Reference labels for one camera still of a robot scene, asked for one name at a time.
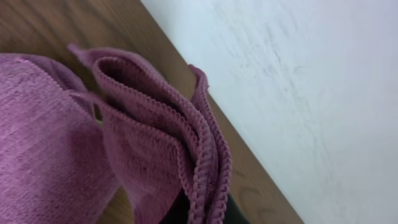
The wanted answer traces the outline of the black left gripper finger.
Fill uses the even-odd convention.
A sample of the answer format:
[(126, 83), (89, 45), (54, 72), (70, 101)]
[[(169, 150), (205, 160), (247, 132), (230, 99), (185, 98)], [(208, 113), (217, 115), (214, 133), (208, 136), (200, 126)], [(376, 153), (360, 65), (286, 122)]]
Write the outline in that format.
[[(230, 194), (226, 206), (224, 224), (250, 224)], [(189, 208), (189, 199), (182, 189), (160, 224), (187, 224)]]

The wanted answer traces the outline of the purple cloth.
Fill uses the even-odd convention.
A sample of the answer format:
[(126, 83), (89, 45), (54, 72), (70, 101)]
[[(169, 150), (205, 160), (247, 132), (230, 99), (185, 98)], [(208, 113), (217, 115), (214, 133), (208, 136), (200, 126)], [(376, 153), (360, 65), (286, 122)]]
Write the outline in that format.
[(136, 223), (160, 223), (179, 195), (188, 203), (175, 217), (185, 223), (222, 223), (232, 158), (211, 110), (208, 80), (193, 67), (191, 98), (169, 85), (143, 57), (100, 47), (69, 49), (86, 67), (104, 98), (98, 105), (108, 161), (134, 211)]

